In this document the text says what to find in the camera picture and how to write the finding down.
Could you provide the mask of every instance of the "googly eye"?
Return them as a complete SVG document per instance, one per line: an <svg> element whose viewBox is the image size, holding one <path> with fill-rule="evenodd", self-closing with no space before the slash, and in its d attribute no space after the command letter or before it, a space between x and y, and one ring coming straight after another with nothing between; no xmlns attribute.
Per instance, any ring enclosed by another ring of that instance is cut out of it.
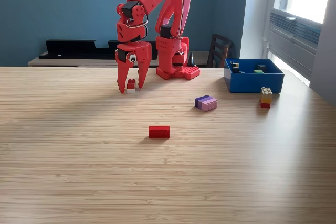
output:
<svg viewBox="0 0 336 224"><path fill-rule="evenodd" d="M136 62L136 59L137 57L135 55L130 55L130 58L129 58L129 61L132 62L132 63L135 63Z"/></svg>

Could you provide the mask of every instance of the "blue plastic bin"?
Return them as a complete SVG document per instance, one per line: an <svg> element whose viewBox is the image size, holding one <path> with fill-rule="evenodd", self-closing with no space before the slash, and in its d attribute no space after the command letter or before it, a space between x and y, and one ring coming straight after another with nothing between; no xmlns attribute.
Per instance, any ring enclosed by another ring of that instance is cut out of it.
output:
<svg viewBox="0 0 336 224"><path fill-rule="evenodd" d="M231 61L239 63L244 73L232 73ZM265 73L254 73L257 65L266 65ZM260 93L262 87L271 88L272 93L280 93L284 77L285 74L271 60L225 60L224 78L231 93Z"/></svg>

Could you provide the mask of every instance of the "chair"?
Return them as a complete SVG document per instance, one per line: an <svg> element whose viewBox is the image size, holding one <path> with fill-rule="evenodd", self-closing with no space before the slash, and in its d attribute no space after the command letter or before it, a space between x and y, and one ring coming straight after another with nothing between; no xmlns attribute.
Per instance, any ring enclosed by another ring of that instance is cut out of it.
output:
<svg viewBox="0 0 336 224"><path fill-rule="evenodd" d="M207 68L224 68L224 60L228 58L230 50L234 48L232 41L219 34L213 34L209 51Z"/></svg>

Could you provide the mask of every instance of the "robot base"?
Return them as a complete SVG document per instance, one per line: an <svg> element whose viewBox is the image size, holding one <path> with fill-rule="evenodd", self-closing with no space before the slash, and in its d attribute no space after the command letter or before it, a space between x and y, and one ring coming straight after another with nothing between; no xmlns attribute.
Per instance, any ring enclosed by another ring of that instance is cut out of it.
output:
<svg viewBox="0 0 336 224"><path fill-rule="evenodd" d="M176 71L175 73L166 73L163 72L160 68L157 68L156 74L165 80L170 78L184 78L186 80L192 80L201 74L201 70L199 67L183 67L181 71Z"/></svg>

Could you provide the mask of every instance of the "purple lego brick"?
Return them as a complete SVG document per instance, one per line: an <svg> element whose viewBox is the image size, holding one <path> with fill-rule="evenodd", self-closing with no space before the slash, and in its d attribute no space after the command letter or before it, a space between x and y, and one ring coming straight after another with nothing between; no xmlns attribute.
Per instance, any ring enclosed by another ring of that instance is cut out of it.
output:
<svg viewBox="0 0 336 224"><path fill-rule="evenodd" d="M198 101L199 101L199 100L204 99L204 98L207 98L207 97L210 97L210 96L205 95L205 96L203 96L203 97L196 98L196 99L195 99L195 107L198 108Z"/></svg>
<svg viewBox="0 0 336 224"><path fill-rule="evenodd" d="M197 104L197 107L198 107L199 109L201 109L201 107L202 107L202 103L203 103L203 102L206 102L207 100L211 100L211 99L213 99L213 97L206 97L206 98L203 98L203 99L199 100L199 101L198 101L198 104Z"/></svg>
<svg viewBox="0 0 336 224"><path fill-rule="evenodd" d="M202 103L201 110L203 111L209 111L209 110L214 110L218 106L218 101L217 99L212 98L211 100L207 100Z"/></svg>

